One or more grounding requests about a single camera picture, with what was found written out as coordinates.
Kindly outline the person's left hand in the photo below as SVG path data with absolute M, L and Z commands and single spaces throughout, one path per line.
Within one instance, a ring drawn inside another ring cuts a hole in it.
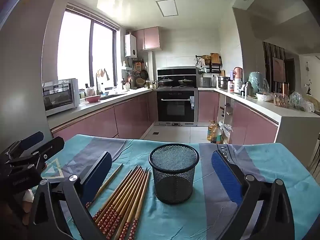
M 24 225 L 29 224 L 29 217 L 30 217 L 31 208 L 33 205 L 33 200 L 34 200 L 34 194 L 31 191 L 31 189 L 28 189 L 27 191 L 25 191 L 23 200 L 22 200 L 22 208 L 25 212 L 22 219 L 22 222 Z

